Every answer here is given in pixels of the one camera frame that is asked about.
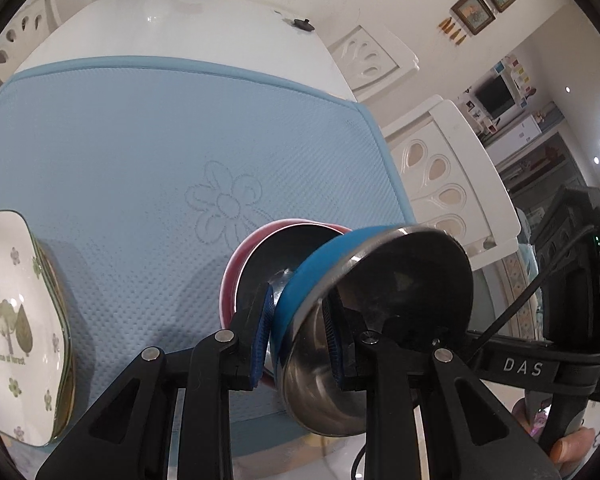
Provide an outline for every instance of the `white dining table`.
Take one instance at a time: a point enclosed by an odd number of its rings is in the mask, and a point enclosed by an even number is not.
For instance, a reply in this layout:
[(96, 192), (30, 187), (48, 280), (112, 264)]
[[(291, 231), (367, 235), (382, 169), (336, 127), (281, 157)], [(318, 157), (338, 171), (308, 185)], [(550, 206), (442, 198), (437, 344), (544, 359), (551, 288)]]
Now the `white dining table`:
[(56, 61), (162, 56), (208, 61), (355, 101), (315, 32), (248, 0), (96, 0), (55, 30), (18, 72)]

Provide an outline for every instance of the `ceramic plate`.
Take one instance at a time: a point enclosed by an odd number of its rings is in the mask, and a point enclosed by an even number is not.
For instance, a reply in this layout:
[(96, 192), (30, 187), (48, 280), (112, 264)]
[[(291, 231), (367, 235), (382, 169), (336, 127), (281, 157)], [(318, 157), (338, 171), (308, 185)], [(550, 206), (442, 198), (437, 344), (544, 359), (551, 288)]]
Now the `ceramic plate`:
[(61, 393), (58, 395), (58, 402), (56, 403), (56, 422), (54, 424), (54, 437), (58, 436), (69, 422), (71, 413), (74, 410), (74, 399), (75, 399), (75, 376), (74, 376), (74, 355), (72, 352), (72, 346), (69, 340), (68, 322), (66, 319), (66, 303), (64, 297), (61, 294), (58, 278), (56, 272), (49, 262), (46, 254), (38, 244), (37, 240), (33, 238), (36, 253), (38, 255), (38, 261), (42, 267), (42, 276), (45, 279), (49, 292), (54, 297), (54, 304), (56, 306), (56, 312), (59, 314), (59, 318), (62, 322), (62, 333), (65, 341), (65, 359), (64, 359), (64, 370), (65, 373), (62, 375), (61, 380)]
[(38, 261), (24, 218), (0, 211), (0, 431), (32, 446), (54, 436), (70, 368), (66, 320)]

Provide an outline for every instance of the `light blue table mat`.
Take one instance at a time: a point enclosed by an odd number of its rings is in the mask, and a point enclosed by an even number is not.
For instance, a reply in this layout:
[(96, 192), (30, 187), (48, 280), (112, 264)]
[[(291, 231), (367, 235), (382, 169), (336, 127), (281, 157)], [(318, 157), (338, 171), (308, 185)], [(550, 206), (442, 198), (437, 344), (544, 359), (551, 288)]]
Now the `light blue table mat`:
[[(220, 328), (222, 273), (255, 228), (414, 222), (363, 106), (157, 57), (60, 62), (6, 83), (0, 209), (24, 215), (67, 291), (77, 415), (146, 346), (188, 348)], [(265, 386), (232, 395), (234, 433), (248, 439), (237, 423), (282, 409)]]

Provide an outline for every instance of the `green flower pattern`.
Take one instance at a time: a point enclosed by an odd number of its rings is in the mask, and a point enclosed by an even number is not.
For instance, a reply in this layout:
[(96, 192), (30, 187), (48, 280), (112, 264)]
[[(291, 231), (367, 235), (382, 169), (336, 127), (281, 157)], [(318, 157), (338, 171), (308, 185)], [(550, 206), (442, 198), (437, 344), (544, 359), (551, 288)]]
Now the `green flower pattern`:
[(33, 272), (36, 273), (36, 278), (40, 279), (40, 274), (42, 273), (42, 268), (40, 267), (40, 262), (38, 261), (38, 259), (35, 256), (33, 257)]
[(49, 390), (47, 390), (46, 394), (45, 394), (45, 410), (47, 410), (48, 412), (50, 412), (52, 410), (52, 408), (51, 408), (51, 394), (49, 393)]
[(22, 390), (18, 386), (18, 381), (13, 378), (9, 378), (9, 391), (13, 394), (14, 397), (18, 397), (22, 394)]

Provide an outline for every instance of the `pink bowl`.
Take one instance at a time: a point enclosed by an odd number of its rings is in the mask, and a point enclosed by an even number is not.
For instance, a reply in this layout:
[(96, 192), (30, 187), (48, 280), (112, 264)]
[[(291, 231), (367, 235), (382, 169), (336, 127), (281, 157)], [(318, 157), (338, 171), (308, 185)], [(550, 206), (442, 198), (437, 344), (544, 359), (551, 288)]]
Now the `pink bowl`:
[(224, 275), (222, 276), (222, 282), (220, 284), (220, 324), (222, 328), (227, 328), (231, 319), (235, 313), (235, 301), (236, 294), (238, 292), (238, 282), (242, 274), (247, 260), (255, 250), (255, 248), (267, 237), (273, 233), (280, 231), (291, 225), (296, 224), (318, 224), (325, 225), (335, 229), (336, 231), (344, 234), (351, 231), (346, 227), (337, 224), (325, 224), (322, 222), (314, 222), (312, 220), (304, 220), (301, 218), (285, 218), (282, 220), (275, 220), (266, 225), (263, 225), (259, 229), (256, 229), (253, 233), (247, 236), (243, 242), (234, 251), (229, 263), (226, 266)]

